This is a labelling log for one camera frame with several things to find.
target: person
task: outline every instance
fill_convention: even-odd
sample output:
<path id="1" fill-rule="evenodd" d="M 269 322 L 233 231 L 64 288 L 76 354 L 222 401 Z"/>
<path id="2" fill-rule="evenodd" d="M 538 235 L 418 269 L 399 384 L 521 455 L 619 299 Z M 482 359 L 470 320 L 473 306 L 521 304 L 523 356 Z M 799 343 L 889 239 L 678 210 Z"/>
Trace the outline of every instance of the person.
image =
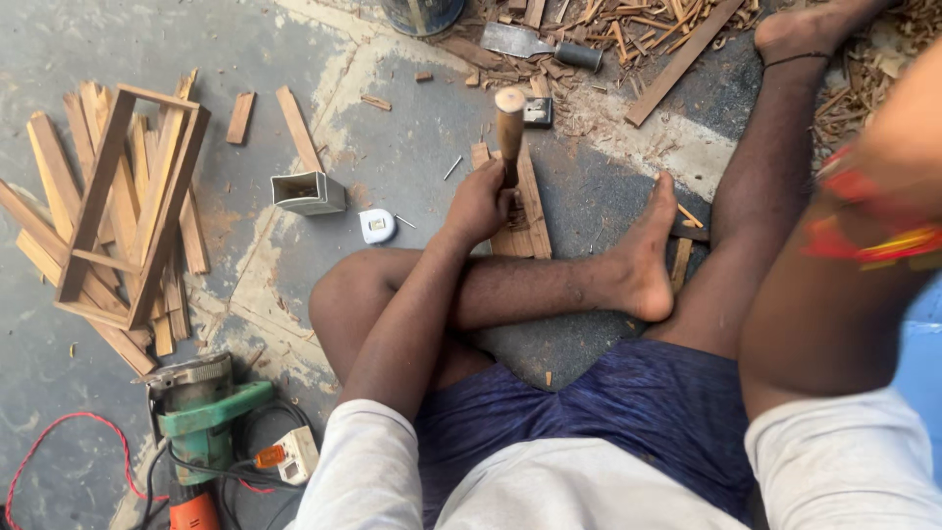
<path id="1" fill-rule="evenodd" d="M 885 238 L 865 208 L 825 188 L 810 197 L 808 130 L 828 58 L 888 3 L 832 0 L 759 26 L 762 88 L 716 193 L 711 253 L 676 300 L 666 173 L 599 257 L 469 259 L 513 199 L 491 161 L 459 186 L 424 251 L 366 250 L 325 274 L 310 319 L 343 391 L 295 530 L 741 529 L 756 480 L 772 528 L 942 527 L 928 435 L 886 387 L 902 314 L 932 273 L 864 272 L 805 251 L 820 218 L 862 247 Z M 940 73 L 937 45 L 853 156 L 931 219 L 942 218 L 942 192 L 926 191 L 942 191 L 942 136 L 917 141 L 928 154 L 915 158 L 899 145 L 937 107 Z M 456 339 L 594 309 L 659 323 L 558 392 Z"/>

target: gray floor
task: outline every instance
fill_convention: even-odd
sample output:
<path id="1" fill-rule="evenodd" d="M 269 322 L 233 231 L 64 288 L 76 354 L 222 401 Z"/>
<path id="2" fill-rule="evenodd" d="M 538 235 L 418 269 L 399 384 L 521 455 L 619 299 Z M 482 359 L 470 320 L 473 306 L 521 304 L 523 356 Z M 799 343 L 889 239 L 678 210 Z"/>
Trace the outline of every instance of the gray floor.
<path id="1" fill-rule="evenodd" d="M 53 118 L 72 156 L 61 96 L 80 80 L 170 92 L 177 75 L 200 67 L 195 99 L 214 115 L 195 178 L 212 273 L 187 278 L 194 338 L 208 341 L 204 353 L 241 358 L 264 347 L 269 364 L 251 377 L 275 380 L 287 397 L 297 397 L 319 439 L 338 388 L 310 337 L 307 294 L 341 257 L 366 247 L 357 211 L 383 207 L 417 226 L 402 226 L 392 246 L 419 248 L 429 239 L 470 170 L 469 145 L 493 121 L 493 91 L 467 89 L 463 61 L 393 33 L 370 4 L 0 0 L 0 10 L 0 176 L 40 199 L 25 132 L 33 111 Z M 616 66 L 607 64 L 592 84 L 609 86 L 608 95 L 584 83 L 570 96 L 573 121 L 528 133 L 555 258 L 587 256 L 603 226 L 596 253 L 613 245 L 640 213 L 652 184 L 648 175 L 658 168 L 678 175 L 681 203 L 708 220 L 708 201 L 758 88 L 751 40 L 746 34 L 705 55 L 641 130 L 621 120 L 633 95 L 627 85 L 615 90 Z M 435 80 L 416 85 L 413 73 L 421 70 Z M 321 159 L 328 173 L 351 191 L 345 214 L 302 218 L 271 205 L 268 177 L 298 168 L 274 97 L 285 84 L 316 145 L 327 146 Z M 234 147 L 223 138 L 242 91 L 258 97 L 247 145 Z M 361 104 L 361 93 L 390 101 L 393 111 Z M 592 123 L 597 128 L 584 138 L 565 134 Z M 493 133 L 484 136 L 495 146 Z M 464 161 L 443 182 L 459 155 Z M 123 429 L 140 476 L 141 463 L 153 454 L 143 389 L 128 384 L 134 374 L 87 323 L 52 307 L 53 288 L 40 283 L 14 245 L 18 231 L 0 214 L 0 483 L 12 478 L 42 428 L 76 410 Z M 697 246 L 694 264 L 704 254 Z M 278 308 L 279 297 L 300 322 Z M 552 371 L 558 389 L 615 340 L 640 331 L 637 324 L 632 330 L 625 315 L 594 313 L 476 339 L 535 386 Z M 161 362 L 196 351 L 192 341 L 183 342 Z M 261 526 L 283 498 L 239 491 L 243 526 Z M 117 437 L 98 423 L 70 420 L 26 469 L 14 516 L 26 528 L 127 528 L 141 508 L 122 479 Z"/>

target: bare foot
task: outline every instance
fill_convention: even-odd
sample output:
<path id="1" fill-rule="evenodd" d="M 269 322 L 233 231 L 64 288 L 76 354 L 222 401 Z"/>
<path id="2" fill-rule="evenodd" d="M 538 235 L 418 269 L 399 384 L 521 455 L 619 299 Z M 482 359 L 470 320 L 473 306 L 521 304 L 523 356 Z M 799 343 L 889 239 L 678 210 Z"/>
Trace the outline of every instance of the bare foot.
<path id="1" fill-rule="evenodd" d="M 648 204 L 614 248 L 599 259 L 619 274 L 612 307 L 647 322 L 660 322 L 674 309 L 671 279 L 664 266 L 667 236 L 677 214 L 674 179 L 661 172 Z"/>
<path id="2" fill-rule="evenodd" d="M 755 29 L 755 48 L 765 64 L 810 52 L 832 56 L 855 31 L 898 1 L 831 0 L 813 8 L 775 13 Z"/>

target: hammer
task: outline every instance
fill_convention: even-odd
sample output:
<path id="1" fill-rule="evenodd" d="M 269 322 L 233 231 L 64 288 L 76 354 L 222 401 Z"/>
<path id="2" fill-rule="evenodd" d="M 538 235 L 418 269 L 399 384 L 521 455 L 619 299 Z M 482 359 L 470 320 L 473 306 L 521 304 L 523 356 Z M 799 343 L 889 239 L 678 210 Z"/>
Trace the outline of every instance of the hammer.
<path id="1" fill-rule="evenodd" d="M 524 106 L 527 98 L 518 89 L 501 89 L 494 96 L 497 106 L 497 144 L 504 158 L 504 188 L 514 188 L 517 178 L 517 156 L 524 136 Z"/>

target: white t-shirt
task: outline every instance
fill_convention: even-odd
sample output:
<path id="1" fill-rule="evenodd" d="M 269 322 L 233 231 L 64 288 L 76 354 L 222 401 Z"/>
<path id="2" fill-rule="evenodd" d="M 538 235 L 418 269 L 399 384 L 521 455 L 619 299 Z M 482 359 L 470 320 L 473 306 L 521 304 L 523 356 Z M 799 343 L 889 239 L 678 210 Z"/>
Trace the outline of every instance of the white t-shirt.
<path id="1" fill-rule="evenodd" d="M 895 390 L 805 400 L 756 419 L 746 452 L 772 529 L 942 528 L 929 437 Z M 338 406 L 293 530 L 422 528 L 418 443 L 396 411 Z M 480 462 L 436 528 L 742 530 L 740 522 L 602 439 L 540 439 Z"/>

